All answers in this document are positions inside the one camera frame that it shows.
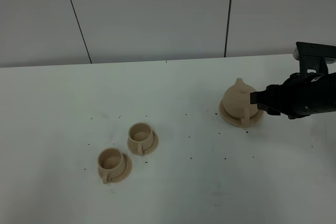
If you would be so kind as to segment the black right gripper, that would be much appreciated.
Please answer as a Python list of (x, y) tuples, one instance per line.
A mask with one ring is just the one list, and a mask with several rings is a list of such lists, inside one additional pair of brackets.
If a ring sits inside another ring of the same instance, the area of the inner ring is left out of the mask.
[(269, 115), (291, 119), (335, 111), (335, 73), (303, 81), (271, 84), (250, 94), (250, 103)]

